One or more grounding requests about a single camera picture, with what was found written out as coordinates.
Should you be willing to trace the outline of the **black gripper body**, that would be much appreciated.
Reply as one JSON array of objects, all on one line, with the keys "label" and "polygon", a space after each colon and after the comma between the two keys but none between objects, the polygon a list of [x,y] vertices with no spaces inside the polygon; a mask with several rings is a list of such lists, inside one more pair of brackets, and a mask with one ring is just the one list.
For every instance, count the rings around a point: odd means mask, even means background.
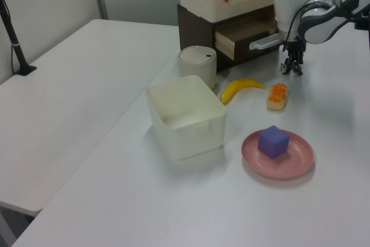
[{"label": "black gripper body", "polygon": [[306,40],[300,36],[296,36],[293,41],[285,41],[283,51],[288,51],[288,56],[291,58],[302,58],[306,50]]}]

